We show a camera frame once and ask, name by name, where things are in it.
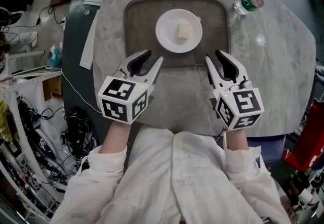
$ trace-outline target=marble table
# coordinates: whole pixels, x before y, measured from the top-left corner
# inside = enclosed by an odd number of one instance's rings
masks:
[[[100,8],[93,61],[96,93],[126,56],[124,8],[130,1],[103,0]],[[295,131],[313,83],[313,35],[281,0],[266,0],[265,7],[246,16],[233,11],[235,0],[221,1],[229,10],[231,54],[245,66],[253,86],[259,88],[265,108],[257,125],[247,129],[248,136]],[[164,69],[155,85],[155,98],[138,121],[217,135],[223,123],[209,101],[212,90],[204,68]]]

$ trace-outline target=red object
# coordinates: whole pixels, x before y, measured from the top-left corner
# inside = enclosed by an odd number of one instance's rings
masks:
[[[294,150],[283,151],[282,160],[298,171],[316,165],[324,150],[324,102],[311,106],[309,116]]]

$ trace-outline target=white plate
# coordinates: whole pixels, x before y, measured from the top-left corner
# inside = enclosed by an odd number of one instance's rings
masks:
[[[178,38],[180,22],[188,22],[191,35],[188,39]],[[203,28],[197,16],[183,9],[173,9],[165,12],[155,26],[158,42],[170,52],[184,53],[194,49],[203,36]]]

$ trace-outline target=gray tray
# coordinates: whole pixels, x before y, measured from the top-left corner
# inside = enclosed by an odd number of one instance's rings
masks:
[[[172,53],[163,48],[156,38],[157,20],[171,9],[185,9],[201,18],[202,39],[190,52]],[[227,9],[219,0],[134,0],[125,7],[125,43],[127,56],[152,50],[144,68],[159,56],[164,57],[164,68],[203,66],[206,54],[215,54],[215,50],[230,53]]]

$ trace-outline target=food item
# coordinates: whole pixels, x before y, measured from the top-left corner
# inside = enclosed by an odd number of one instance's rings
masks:
[[[188,39],[191,35],[191,26],[188,22],[180,22],[178,25],[178,38]]]

